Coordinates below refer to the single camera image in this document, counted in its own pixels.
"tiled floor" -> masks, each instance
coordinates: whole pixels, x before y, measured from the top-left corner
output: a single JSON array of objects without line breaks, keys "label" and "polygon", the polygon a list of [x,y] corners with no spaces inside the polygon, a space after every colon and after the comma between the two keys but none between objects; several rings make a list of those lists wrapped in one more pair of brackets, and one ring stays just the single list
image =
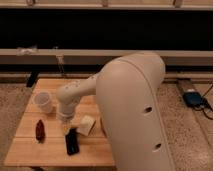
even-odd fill
[{"label": "tiled floor", "polygon": [[[204,92],[209,85],[196,85]],[[20,121],[31,88],[24,84],[0,84],[0,171],[30,171],[25,167],[4,167],[12,137]],[[158,93],[159,108],[177,171],[213,170],[213,121],[185,107],[175,84],[163,84]],[[115,171],[115,168],[45,168],[48,171]]]}]

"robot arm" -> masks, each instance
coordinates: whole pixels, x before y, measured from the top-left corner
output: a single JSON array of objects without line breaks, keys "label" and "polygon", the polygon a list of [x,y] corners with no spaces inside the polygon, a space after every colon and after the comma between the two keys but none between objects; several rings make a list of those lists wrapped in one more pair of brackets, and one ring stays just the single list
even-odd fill
[{"label": "robot arm", "polygon": [[59,101],[57,117],[61,121],[66,122],[74,117],[75,108],[83,96],[95,94],[97,76],[98,74],[95,74],[82,82],[63,85],[57,90],[56,98]]},{"label": "robot arm", "polygon": [[155,53],[117,58],[77,88],[59,88],[59,112],[69,116],[74,99],[96,94],[119,171],[174,171],[156,100],[164,75],[164,63]]}]

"black cable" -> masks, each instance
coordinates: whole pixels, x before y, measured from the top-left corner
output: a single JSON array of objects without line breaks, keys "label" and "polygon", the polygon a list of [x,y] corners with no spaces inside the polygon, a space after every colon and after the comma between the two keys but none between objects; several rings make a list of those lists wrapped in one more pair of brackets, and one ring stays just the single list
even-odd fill
[{"label": "black cable", "polygon": [[213,88],[213,83],[212,83],[212,85],[209,87],[209,89],[203,94],[202,97],[205,97],[205,96],[211,91],[212,88]]},{"label": "black cable", "polygon": [[203,98],[203,104],[201,104],[200,106],[193,107],[193,109],[194,109],[195,111],[202,111],[203,114],[204,114],[204,116],[205,116],[207,119],[209,119],[209,120],[213,120],[213,117],[210,117],[210,116],[208,115],[208,113],[205,111],[205,109],[210,109],[211,111],[213,111],[213,110],[212,110],[211,106],[209,106],[209,103],[208,103],[207,99],[204,98],[204,97],[211,91],[212,88],[213,88],[213,83],[212,83],[212,85],[208,88],[208,90],[207,90],[207,91],[203,94],[203,96],[202,96],[202,98]]},{"label": "black cable", "polygon": [[210,116],[207,114],[207,112],[205,111],[205,109],[203,109],[202,111],[203,111],[204,116],[205,116],[207,119],[213,120],[213,117],[210,117]]}]

